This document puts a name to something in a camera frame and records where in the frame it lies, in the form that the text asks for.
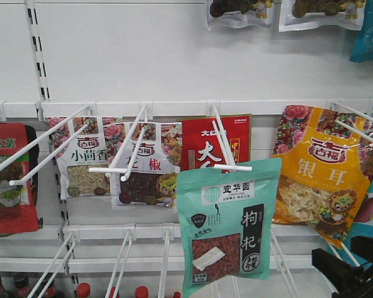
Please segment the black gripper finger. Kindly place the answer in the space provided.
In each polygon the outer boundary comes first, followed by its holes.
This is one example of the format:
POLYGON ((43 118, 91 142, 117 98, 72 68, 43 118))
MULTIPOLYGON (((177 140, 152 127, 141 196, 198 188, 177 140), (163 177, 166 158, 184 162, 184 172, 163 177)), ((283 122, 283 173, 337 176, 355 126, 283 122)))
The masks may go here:
POLYGON ((373 263, 373 238, 363 236, 352 237, 351 251, 364 260, 373 263))
POLYGON ((353 279, 356 279, 364 271, 362 266, 353 267, 321 248, 311 251, 311 263, 335 287, 347 287, 353 279))

